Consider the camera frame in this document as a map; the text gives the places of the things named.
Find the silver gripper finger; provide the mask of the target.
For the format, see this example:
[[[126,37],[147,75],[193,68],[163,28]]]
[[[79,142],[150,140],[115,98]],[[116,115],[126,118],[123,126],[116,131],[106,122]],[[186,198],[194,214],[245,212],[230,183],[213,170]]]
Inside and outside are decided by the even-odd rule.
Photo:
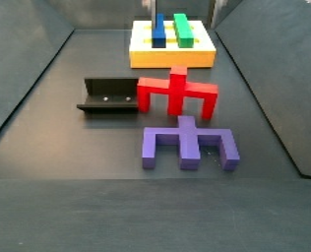
[[[151,28],[156,28],[156,0],[150,0]]]

